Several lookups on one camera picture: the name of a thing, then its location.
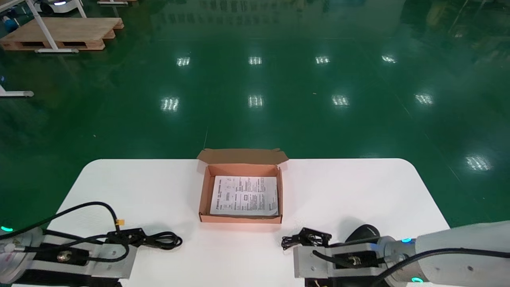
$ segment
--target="floor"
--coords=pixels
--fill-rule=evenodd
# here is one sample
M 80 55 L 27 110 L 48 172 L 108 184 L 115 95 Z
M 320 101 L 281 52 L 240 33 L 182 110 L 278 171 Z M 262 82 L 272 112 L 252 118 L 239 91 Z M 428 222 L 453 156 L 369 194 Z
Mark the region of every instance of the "floor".
M 203 148 L 403 158 L 451 226 L 508 220 L 510 6 L 481 4 L 85 2 L 124 21 L 105 50 L 0 51 L 4 88 L 35 93 L 0 99 L 2 225 L 53 214 L 95 159 Z

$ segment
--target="printed instruction sheet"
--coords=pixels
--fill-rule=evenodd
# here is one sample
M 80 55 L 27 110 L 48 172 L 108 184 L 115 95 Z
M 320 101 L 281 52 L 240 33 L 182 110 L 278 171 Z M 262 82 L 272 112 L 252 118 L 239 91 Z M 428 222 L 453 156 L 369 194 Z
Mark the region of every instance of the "printed instruction sheet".
M 211 214 L 277 215 L 276 177 L 216 176 Z

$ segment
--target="cardboard box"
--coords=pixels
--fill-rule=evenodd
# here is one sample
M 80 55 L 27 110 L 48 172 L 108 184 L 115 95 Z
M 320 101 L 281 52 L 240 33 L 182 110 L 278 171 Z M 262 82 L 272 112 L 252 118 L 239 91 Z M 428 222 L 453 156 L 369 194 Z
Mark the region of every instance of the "cardboard box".
M 282 171 L 277 164 L 289 158 L 280 149 L 204 149 L 197 159 L 209 164 L 203 178 L 202 195 L 198 216 L 202 222 L 215 223 L 274 223 L 281 224 L 283 217 Z M 214 180 L 223 176 L 276 176 L 278 215 L 275 216 L 228 216 L 211 214 Z

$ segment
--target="table leg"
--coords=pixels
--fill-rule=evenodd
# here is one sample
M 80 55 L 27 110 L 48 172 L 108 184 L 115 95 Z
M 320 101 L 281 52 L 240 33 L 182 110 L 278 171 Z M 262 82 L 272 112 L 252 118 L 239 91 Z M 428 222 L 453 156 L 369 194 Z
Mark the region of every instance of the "table leg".
M 0 97 L 31 97 L 34 95 L 32 91 L 5 91 L 4 87 L 0 85 Z
M 97 1 L 98 4 L 108 4 L 108 5 L 128 5 L 127 1 Z
M 85 11 L 83 11 L 82 2 L 80 0 L 75 0 L 77 2 L 76 6 L 78 8 L 78 11 L 80 12 L 80 15 L 82 18 L 87 18 L 87 15 L 85 15 Z
M 35 9 L 33 0 L 27 0 L 26 2 L 30 8 L 30 11 L 34 15 L 37 24 L 39 24 L 39 27 L 44 33 L 44 36 L 48 40 L 49 45 L 52 47 L 51 49 L 38 49 L 35 51 L 36 53 L 78 53 L 78 49 L 59 49 L 57 47 L 57 44 L 53 40 L 52 35 L 49 33 L 48 27 L 46 27 L 46 25 L 42 21 L 41 15 L 39 15 L 37 10 Z

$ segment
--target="box lid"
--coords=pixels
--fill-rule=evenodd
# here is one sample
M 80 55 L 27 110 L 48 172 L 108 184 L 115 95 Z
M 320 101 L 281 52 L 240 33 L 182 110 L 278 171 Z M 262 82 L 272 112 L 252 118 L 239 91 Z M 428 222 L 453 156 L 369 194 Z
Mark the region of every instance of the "box lid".
M 208 164 L 214 163 L 251 163 L 279 164 L 289 160 L 280 149 L 204 149 L 196 157 Z

